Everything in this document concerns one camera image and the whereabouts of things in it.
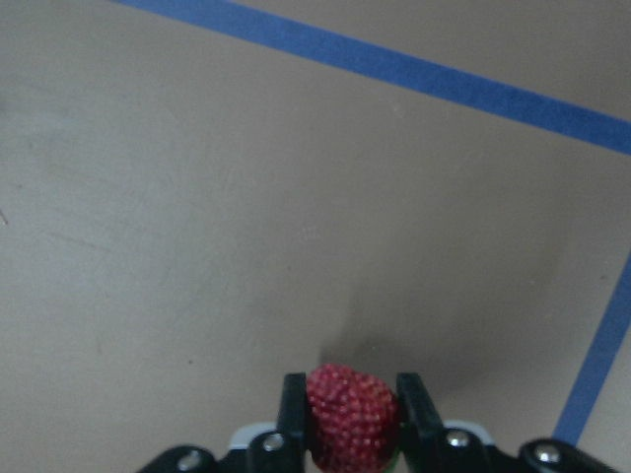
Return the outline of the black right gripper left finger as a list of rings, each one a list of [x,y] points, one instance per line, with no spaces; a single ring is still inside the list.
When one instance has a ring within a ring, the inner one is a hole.
[[[247,471],[302,473],[306,471],[309,409],[307,376],[284,376],[276,424],[258,434],[247,448]]]

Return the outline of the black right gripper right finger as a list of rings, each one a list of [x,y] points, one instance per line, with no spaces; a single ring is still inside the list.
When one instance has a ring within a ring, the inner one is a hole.
[[[411,472],[495,472],[494,441],[481,426],[443,421],[419,374],[396,376],[403,425],[400,451]]]

